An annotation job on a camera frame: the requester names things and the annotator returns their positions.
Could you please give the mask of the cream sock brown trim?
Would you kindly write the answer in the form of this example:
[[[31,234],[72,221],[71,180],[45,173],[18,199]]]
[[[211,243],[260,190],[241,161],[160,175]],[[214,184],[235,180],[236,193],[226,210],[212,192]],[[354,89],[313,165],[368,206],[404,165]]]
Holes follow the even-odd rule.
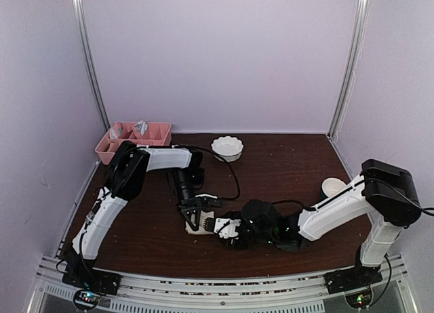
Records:
[[[214,218],[214,214],[214,211],[201,211],[199,219],[199,229],[197,231],[194,231],[187,223],[185,223],[186,233],[190,235],[213,235],[213,232],[208,232],[207,230],[205,230],[204,224],[207,218]]]

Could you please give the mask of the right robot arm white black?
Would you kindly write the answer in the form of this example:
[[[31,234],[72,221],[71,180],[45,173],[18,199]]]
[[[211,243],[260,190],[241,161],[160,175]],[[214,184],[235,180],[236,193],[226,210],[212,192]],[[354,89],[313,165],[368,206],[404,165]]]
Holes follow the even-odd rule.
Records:
[[[374,211],[378,219],[360,246],[357,265],[347,274],[352,286],[361,287],[373,277],[401,230],[421,217],[414,181],[405,169],[368,159],[349,184],[316,205],[283,216],[274,204],[252,199],[241,211],[216,218],[212,230],[231,247],[268,243],[282,251],[297,251]]]

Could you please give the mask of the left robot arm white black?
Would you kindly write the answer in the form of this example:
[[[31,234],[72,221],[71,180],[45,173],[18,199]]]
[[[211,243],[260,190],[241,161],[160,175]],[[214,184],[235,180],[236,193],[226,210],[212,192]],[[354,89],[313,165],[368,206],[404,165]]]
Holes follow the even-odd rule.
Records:
[[[123,142],[104,174],[104,184],[78,235],[64,252],[72,279],[84,289],[98,281],[85,261],[95,260],[106,233],[117,215],[142,192],[150,171],[169,170],[178,197],[178,210],[187,224],[197,230],[201,198],[195,184],[203,180],[202,152],[181,146],[141,146]]]

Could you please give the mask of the white fluted bowl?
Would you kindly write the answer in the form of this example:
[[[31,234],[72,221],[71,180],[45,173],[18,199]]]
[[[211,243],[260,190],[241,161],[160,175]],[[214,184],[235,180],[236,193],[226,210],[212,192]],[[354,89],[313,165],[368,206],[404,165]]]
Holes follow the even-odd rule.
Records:
[[[229,163],[237,161],[243,152],[243,142],[233,136],[222,136],[216,138],[211,143],[211,149],[216,155],[218,161],[227,161]]]

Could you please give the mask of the pink divided organizer tray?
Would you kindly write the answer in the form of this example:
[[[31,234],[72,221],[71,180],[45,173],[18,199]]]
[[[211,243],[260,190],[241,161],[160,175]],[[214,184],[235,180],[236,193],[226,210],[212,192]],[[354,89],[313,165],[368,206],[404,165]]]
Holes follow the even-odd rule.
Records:
[[[117,140],[109,138],[108,131],[95,148],[96,154],[104,165],[108,165],[124,141],[130,141],[141,146],[169,146],[172,141],[172,124],[166,122],[147,122],[148,130],[144,137],[136,139],[132,127],[137,122],[118,121],[123,125],[121,137]]]

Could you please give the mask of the pink packet in tray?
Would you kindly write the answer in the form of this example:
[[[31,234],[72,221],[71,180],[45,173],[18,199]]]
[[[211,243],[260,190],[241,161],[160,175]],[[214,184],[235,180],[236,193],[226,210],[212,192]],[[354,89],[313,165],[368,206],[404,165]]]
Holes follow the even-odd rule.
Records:
[[[117,140],[121,137],[123,132],[123,125],[120,122],[116,122],[113,126],[108,130],[108,137],[111,140]]]

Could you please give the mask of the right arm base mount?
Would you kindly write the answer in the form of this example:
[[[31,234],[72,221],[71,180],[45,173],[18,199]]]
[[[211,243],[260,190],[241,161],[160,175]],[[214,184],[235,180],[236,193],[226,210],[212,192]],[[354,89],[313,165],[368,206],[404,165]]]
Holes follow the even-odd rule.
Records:
[[[373,302],[372,285],[382,281],[380,266],[335,270],[324,274],[328,293],[344,293],[347,304],[353,309],[365,309]]]

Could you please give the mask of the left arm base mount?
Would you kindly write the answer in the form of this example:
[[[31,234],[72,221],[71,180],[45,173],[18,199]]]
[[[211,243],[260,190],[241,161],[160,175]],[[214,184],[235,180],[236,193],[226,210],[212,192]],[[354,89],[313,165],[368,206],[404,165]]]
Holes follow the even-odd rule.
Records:
[[[83,259],[80,255],[64,258],[66,263],[62,282],[77,290],[72,302],[79,312],[95,309],[107,295],[118,294],[121,275],[95,269],[94,260]]]

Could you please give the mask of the aluminium front rail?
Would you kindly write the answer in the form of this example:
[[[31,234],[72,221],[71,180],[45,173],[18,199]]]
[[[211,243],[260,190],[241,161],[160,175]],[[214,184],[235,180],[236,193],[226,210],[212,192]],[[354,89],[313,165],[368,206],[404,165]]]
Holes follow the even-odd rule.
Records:
[[[383,281],[331,294],[324,272],[258,278],[172,278],[122,272],[116,295],[93,312],[354,312],[350,301],[372,294],[368,312],[419,312],[400,256],[380,269]]]

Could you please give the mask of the left aluminium frame post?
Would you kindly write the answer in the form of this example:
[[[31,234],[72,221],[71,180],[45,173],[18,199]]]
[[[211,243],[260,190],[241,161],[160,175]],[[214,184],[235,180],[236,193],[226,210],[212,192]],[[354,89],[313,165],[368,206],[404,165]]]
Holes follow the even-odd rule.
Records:
[[[109,116],[106,111],[106,107],[104,105],[104,101],[102,98],[96,67],[94,64],[94,59],[92,56],[90,39],[87,31],[87,24],[85,20],[85,12],[83,6],[83,0],[72,0],[73,9],[77,21],[77,26],[79,29],[79,36],[81,39],[81,47],[83,50],[83,56],[85,61],[85,69],[87,72],[87,76],[90,82],[90,87],[92,91],[92,95],[95,101],[96,109],[100,120],[102,122],[103,127],[107,130],[111,125],[109,122]]]

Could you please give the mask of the aluminium frame post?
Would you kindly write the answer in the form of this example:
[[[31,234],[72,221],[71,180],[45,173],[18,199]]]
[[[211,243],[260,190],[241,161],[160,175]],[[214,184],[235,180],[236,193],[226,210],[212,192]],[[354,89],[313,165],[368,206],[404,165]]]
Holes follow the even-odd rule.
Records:
[[[87,72],[87,76],[90,82],[90,87],[92,91],[92,95],[95,101],[96,109],[100,120],[102,122],[103,127],[107,130],[111,125],[109,122],[109,116],[106,111],[106,107],[104,105],[104,101],[102,98],[96,67],[94,64],[94,59],[92,56],[90,39],[87,31],[87,24],[85,20],[85,12],[83,6],[83,0],[72,0],[73,9],[77,21],[77,26],[79,29],[79,36],[81,39],[81,47],[83,50],[83,56],[85,61],[85,69]]]
[[[347,57],[347,64],[344,70],[344,76],[338,95],[338,101],[335,107],[332,122],[329,128],[328,137],[331,141],[336,140],[340,124],[344,118],[344,113],[347,107],[347,102],[351,93],[352,80],[355,73],[355,67],[359,57],[361,42],[366,25],[369,0],[357,0],[355,10],[355,21],[353,25],[353,33]]]

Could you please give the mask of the right aluminium frame post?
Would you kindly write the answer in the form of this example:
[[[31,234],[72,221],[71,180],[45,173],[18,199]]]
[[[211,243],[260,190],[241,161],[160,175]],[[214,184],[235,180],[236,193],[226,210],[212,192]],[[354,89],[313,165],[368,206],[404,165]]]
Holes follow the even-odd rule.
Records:
[[[357,0],[355,10],[355,21],[353,25],[353,33],[347,57],[347,64],[344,70],[344,76],[338,95],[338,101],[335,107],[332,122],[329,128],[328,137],[331,141],[336,140],[340,124],[344,118],[344,113],[347,107],[347,102],[351,93],[352,80],[355,73],[355,67],[359,57],[361,42],[366,25],[369,0]]]

